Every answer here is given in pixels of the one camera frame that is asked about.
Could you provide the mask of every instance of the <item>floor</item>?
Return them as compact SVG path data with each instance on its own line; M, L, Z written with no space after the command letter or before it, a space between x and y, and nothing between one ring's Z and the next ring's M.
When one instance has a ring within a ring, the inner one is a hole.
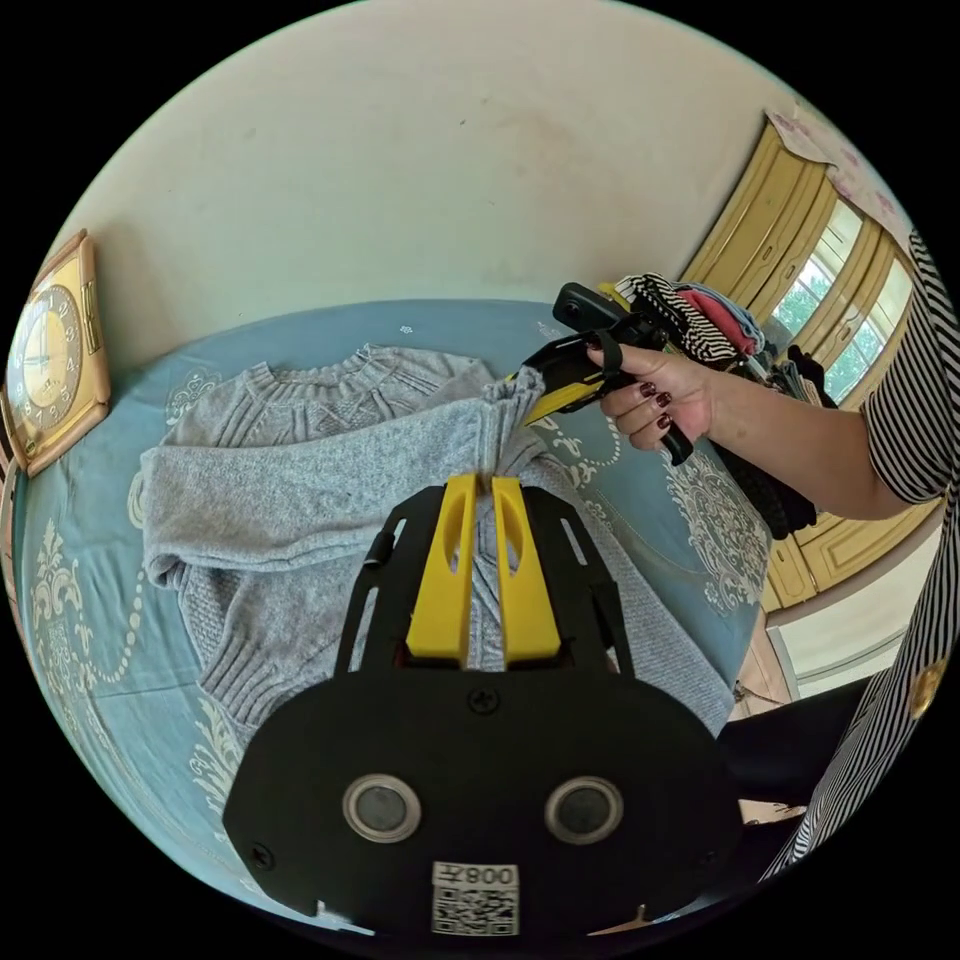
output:
M731 720L742 720L767 710L775 710L778 706L790 702L786 678L773 644L767 636L766 621L766 614L761 610L753 628L750 648L737 678L737 703L730 715ZM741 800L740 809L745 821L760 822L780 820L801 812L801 809L796 807L754 803L749 800Z

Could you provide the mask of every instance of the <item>striped shirt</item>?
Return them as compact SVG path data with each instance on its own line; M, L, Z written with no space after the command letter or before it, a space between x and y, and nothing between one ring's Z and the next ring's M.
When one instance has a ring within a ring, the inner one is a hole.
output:
M940 546L897 659L874 676L791 841L764 879L830 837L909 743L918 689L942 674L960 631L960 326L923 242L910 238L914 291L893 363L862 413L870 459L910 504L946 497Z

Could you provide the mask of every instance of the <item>gray sweater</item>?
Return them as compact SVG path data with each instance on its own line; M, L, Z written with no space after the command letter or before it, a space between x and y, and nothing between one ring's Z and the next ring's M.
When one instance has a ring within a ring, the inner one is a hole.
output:
M620 586L637 676L719 731L731 691L522 426L542 390L533 370L496 382L478 361L367 346L322 370L260 364L143 454L147 576L178 591L200 686L242 742L332 675L353 581L391 509L462 473L484 490L494 475L516 476L577 507ZM488 495L477 515L469 666L501 670Z

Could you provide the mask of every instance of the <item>pink cloth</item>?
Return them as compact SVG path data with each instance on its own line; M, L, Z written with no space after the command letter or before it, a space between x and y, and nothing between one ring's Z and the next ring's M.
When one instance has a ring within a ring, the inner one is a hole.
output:
M677 294L699 310L739 351L750 357L756 353L756 341L743 332L737 318L722 303L705 297L699 290L678 290Z

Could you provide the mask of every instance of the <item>hand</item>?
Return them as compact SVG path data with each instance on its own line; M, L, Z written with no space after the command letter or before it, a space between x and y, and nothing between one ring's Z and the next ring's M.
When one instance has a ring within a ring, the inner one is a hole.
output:
M637 378L636 385L607 394L600 409L616 420L617 429L638 450L657 450L660 440L676 425L691 443L707 434L713 424L712 371L706 367L657 350L622 347L621 370ZM588 350L587 356L602 366L603 354Z

